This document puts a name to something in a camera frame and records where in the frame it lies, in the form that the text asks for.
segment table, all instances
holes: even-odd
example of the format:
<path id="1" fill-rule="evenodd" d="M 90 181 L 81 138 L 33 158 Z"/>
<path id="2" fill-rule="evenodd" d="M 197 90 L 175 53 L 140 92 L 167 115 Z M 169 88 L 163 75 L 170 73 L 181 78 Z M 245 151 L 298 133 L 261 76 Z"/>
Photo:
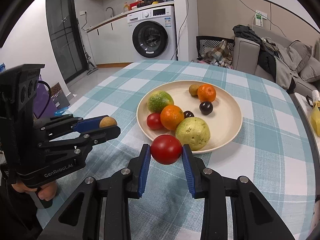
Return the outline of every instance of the table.
<path id="1" fill-rule="evenodd" d="M 307 102 L 306 97 L 300 95 L 299 93 L 294 93 L 294 98 L 297 100 L 297 110 L 302 111 L 305 117 L 305 128 L 309 130 L 309 142 L 311 146 L 311 151 L 313 154 L 314 167 L 316 173 L 316 203 L 314 207 L 314 215 L 311 221 L 311 230 L 320 221 L 320 163 L 319 163 L 319 149 L 320 149 L 320 137 L 316 134 L 315 130 L 311 125 L 311 114 L 312 107 Z"/>
<path id="2" fill-rule="evenodd" d="M 289 95 L 275 83 L 239 71 L 198 63 L 144 60 L 132 63 L 80 98 L 69 112 L 90 118 L 108 114 L 118 121 L 118 139 L 97 145 L 86 167 L 58 180 L 53 206 L 38 211 L 45 226 L 88 176 L 102 179 L 126 167 L 151 143 L 140 130 L 136 109 L 153 88 L 176 80 L 198 80 L 228 91 L 243 112 L 236 138 L 213 153 L 198 155 L 222 176 L 247 176 L 284 220 L 296 239 L 308 235 L 315 202 L 315 172 L 310 144 Z M 74 138 L 75 134 L 63 138 Z M 230 200 L 228 238 L 233 238 Z M 172 165 L 150 163 L 146 190 L 130 200 L 132 239 L 199 239 L 204 200 L 188 192 L 181 159 Z"/>

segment dark plum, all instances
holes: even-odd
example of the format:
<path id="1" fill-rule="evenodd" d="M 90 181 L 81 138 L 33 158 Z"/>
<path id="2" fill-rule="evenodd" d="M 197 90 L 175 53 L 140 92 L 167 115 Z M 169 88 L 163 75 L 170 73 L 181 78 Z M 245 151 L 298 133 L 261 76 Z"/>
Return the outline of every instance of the dark plum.
<path id="1" fill-rule="evenodd" d="M 211 114 L 213 111 L 213 105 L 209 101 L 204 101 L 199 105 L 200 111 L 203 115 Z"/>
<path id="2" fill-rule="evenodd" d="M 183 112 L 183 114 L 184 114 L 184 118 L 195 117 L 195 115 L 191 111 L 185 111 Z"/>

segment washing machine door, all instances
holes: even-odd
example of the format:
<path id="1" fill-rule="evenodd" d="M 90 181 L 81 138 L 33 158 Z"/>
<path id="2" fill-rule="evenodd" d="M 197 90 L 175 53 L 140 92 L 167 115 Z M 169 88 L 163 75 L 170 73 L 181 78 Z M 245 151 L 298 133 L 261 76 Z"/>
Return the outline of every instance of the washing machine door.
<path id="1" fill-rule="evenodd" d="M 145 21 L 135 27 L 132 42 L 140 55 L 154 58 L 165 51 L 168 45 L 168 34 L 159 23 Z"/>

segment yellow box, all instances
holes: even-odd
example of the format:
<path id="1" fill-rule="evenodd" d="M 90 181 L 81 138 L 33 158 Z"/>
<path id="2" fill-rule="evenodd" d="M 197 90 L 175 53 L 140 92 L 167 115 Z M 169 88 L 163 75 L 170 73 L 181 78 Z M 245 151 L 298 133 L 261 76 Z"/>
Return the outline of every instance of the yellow box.
<path id="1" fill-rule="evenodd" d="M 314 107 L 311 113 L 311 125 L 316 134 L 320 136 L 320 111 L 318 107 Z"/>

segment plate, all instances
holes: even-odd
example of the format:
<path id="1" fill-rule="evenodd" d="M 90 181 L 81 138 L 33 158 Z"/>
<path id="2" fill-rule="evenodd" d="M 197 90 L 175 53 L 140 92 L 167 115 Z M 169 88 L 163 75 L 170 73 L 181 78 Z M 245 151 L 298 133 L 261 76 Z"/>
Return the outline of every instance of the plate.
<path id="1" fill-rule="evenodd" d="M 155 91 L 166 91 L 172 96 L 174 104 L 179 106 L 182 111 L 191 111 L 195 117 L 203 119 L 208 124 L 211 134 L 210 140 L 201 150 L 193 151 L 193 154 L 208 153 L 226 145 L 236 137 L 242 126 L 242 113 L 232 95 L 213 85 L 217 91 L 217 98 L 212 102 L 213 111 L 209 115 L 203 115 L 199 109 L 200 100 L 189 94 L 189 87 L 193 84 L 203 85 L 206 83 L 191 80 L 175 81 L 151 90 L 138 105 L 137 122 L 143 133 L 152 141 L 162 134 L 175 135 L 174 131 L 168 131 L 165 128 L 151 130 L 147 125 L 147 117 L 151 114 L 147 107 L 150 95 Z"/>

